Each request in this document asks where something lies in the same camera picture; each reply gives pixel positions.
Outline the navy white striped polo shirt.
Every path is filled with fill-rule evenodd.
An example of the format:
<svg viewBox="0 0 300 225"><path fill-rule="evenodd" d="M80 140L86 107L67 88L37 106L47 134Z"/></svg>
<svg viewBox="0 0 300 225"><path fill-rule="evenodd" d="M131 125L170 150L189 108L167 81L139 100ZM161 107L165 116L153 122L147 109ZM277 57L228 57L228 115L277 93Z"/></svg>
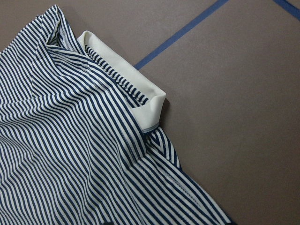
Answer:
<svg viewBox="0 0 300 225"><path fill-rule="evenodd" d="M166 94L54 5L0 53L3 225L231 225L159 127Z"/></svg>

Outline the brown paper table cover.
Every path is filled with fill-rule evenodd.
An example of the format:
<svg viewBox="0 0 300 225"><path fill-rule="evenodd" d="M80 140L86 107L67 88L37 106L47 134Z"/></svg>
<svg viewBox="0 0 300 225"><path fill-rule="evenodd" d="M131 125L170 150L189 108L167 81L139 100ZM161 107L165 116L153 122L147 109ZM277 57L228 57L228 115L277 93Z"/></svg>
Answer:
<svg viewBox="0 0 300 225"><path fill-rule="evenodd" d="M3 0L0 46L50 6L135 65L212 0ZM140 69L183 170L239 225L300 222L300 22L230 0Z"/></svg>

